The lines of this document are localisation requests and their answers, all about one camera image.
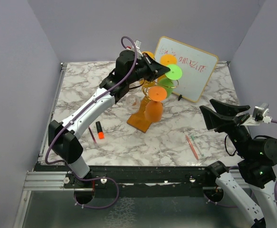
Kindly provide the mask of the yellow plastic wine glass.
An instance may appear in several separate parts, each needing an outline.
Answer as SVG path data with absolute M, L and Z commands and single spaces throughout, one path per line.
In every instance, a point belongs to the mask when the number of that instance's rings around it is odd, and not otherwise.
M 141 76 L 139 80 L 139 86 L 143 86 L 143 84 L 147 84 L 153 81 L 153 76 L 151 75 L 151 72 L 144 57 L 150 57 L 154 59 L 154 54 L 150 51 L 143 51 L 142 54 L 143 57 L 141 59 L 138 59 L 138 66 L 140 69 L 142 69 L 142 72 L 139 74 Z
M 177 59 L 175 56 L 173 55 L 170 55 L 170 54 L 165 54 L 165 55 L 162 55 L 162 57 L 160 58 L 160 64 L 163 65 L 163 66 L 168 66 L 170 64 L 174 64 L 176 65 L 177 64 Z M 157 79 L 157 82 L 159 82 L 161 79 L 164 79 L 166 78 L 167 76 L 164 74 L 162 76 L 160 76 L 158 79 Z

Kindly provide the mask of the yellow plastic wine glass front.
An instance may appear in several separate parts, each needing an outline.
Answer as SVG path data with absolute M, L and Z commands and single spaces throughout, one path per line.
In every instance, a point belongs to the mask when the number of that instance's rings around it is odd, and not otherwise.
M 160 58 L 160 64 L 163 65 L 163 66 L 168 66 L 170 64 L 174 64 L 176 65 L 177 64 L 177 59 L 175 56 L 173 55 L 170 55 L 170 54 L 165 54 L 165 55 L 162 55 L 162 57 Z M 162 76 L 160 76 L 158 79 L 157 79 L 157 82 L 159 82 L 161 79 L 164 79 L 166 78 L 167 76 L 164 74 Z

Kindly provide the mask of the clear wine glass front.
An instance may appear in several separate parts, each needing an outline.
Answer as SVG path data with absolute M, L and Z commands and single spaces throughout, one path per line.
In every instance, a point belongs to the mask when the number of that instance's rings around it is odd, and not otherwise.
M 140 98 L 137 95 L 129 95 L 126 98 L 126 106 L 130 109 L 130 110 L 139 110 L 140 108 Z

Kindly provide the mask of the orange plastic wine glass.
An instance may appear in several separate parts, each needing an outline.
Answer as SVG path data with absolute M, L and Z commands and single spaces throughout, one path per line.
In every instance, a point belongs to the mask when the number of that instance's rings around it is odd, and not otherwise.
M 166 99 L 167 92 L 161 86 L 153 86 L 148 90 L 149 103 L 145 107 L 146 120 L 155 123 L 161 120 L 163 114 L 162 101 Z

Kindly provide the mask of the green plastic wine glass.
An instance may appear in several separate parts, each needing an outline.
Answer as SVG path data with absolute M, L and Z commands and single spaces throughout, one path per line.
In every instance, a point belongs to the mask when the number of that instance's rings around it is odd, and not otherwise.
M 182 69 L 176 64 L 169 64 L 167 67 L 170 69 L 169 72 L 165 74 L 165 78 L 159 80 L 158 85 L 164 88 L 167 92 L 167 97 L 171 95 L 174 88 L 174 81 L 177 81 L 182 77 Z

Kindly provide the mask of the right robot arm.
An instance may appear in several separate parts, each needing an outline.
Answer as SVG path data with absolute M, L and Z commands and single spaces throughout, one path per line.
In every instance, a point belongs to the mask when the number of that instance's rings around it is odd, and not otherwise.
M 236 204 L 253 228 L 277 228 L 277 139 L 260 135 L 252 138 L 248 126 L 273 122 L 268 115 L 269 105 L 255 106 L 252 114 L 249 105 L 237 106 L 210 100 L 212 109 L 201 105 L 208 130 L 226 133 L 242 158 L 239 172 L 256 197 L 254 201 L 234 180 L 228 168 L 220 161 L 206 167 L 208 185 L 220 187 Z

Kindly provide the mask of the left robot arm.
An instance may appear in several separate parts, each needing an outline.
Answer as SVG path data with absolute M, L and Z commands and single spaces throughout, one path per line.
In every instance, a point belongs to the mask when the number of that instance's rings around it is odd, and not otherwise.
M 156 62 L 148 54 L 139 57 L 133 50 L 126 49 L 119 54 L 115 68 L 84 105 L 63 121 L 50 122 L 49 150 L 60 156 L 73 171 L 76 184 L 84 188 L 91 183 L 90 168 L 84 161 L 83 147 L 79 142 L 84 131 L 129 92 L 130 84 L 142 79 L 151 82 L 169 71 L 169 67 Z

